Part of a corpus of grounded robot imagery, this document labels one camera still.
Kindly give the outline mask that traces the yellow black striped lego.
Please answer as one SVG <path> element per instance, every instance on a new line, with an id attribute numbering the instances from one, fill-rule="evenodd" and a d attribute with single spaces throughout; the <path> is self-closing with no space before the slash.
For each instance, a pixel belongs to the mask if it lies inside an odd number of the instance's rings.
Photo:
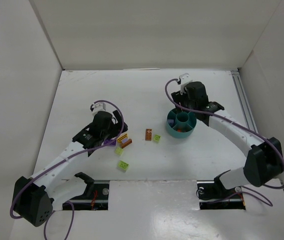
<path id="1" fill-rule="evenodd" d="M 127 133 L 122 134 L 122 135 L 117 139 L 117 142 L 118 142 L 119 144 L 121 144 L 123 139 L 128 139 L 128 134 L 127 134 Z"/>

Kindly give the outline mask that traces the brown lego brick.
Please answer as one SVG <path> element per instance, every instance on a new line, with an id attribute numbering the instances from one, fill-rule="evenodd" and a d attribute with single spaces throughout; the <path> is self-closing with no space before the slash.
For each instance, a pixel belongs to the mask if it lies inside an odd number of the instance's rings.
<path id="1" fill-rule="evenodd" d="M 132 139 L 128 139 L 128 141 L 126 143 L 122 143 L 121 144 L 121 148 L 123 149 L 123 148 L 127 147 L 130 144 L 132 144 Z"/>

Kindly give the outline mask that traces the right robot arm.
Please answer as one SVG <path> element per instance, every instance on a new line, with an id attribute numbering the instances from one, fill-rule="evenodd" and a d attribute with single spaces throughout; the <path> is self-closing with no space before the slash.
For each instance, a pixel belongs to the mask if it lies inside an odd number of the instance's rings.
<path id="1" fill-rule="evenodd" d="M 168 93 L 178 113 L 193 113 L 195 118 L 232 142 L 246 157 L 243 167 L 225 171 L 212 183 L 198 187 L 202 200 L 228 199 L 237 187 L 268 186 L 268 181 L 284 173 L 281 143 L 275 137 L 265 138 L 232 118 L 216 101 L 209 101 L 200 81 L 182 84 L 179 91 Z"/>

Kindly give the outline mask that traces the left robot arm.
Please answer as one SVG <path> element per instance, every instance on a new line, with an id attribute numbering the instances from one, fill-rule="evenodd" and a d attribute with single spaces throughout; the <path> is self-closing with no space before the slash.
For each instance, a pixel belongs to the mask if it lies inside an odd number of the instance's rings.
<path id="1" fill-rule="evenodd" d="M 65 202 L 93 186 L 94 179 L 80 171 L 84 162 L 81 155 L 91 156 L 107 146 L 105 140 L 113 143 L 127 129 L 119 109 L 95 113 L 93 121 L 72 138 L 55 160 L 32 176 L 22 176 L 15 182 L 10 217 L 25 219 L 35 227 L 44 224 Z"/>

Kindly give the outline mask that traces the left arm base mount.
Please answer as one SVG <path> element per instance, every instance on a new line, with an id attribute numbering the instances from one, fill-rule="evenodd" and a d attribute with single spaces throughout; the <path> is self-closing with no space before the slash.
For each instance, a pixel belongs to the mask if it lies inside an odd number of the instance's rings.
<path id="1" fill-rule="evenodd" d="M 86 187 L 81 195 L 71 198 L 75 211 L 107 211 L 109 199 L 109 180 L 94 180 L 79 172 L 75 175 L 81 179 Z"/>

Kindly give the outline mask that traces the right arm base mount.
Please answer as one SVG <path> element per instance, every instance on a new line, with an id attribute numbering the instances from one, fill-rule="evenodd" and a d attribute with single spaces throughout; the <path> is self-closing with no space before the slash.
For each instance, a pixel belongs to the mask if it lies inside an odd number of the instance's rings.
<path id="1" fill-rule="evenodd" d="M 226 189 L 217 177 L 213 180 L 199 180 L 196 196 L 200 210 L 245 210 L 241 190 L 240 187 Z"/>

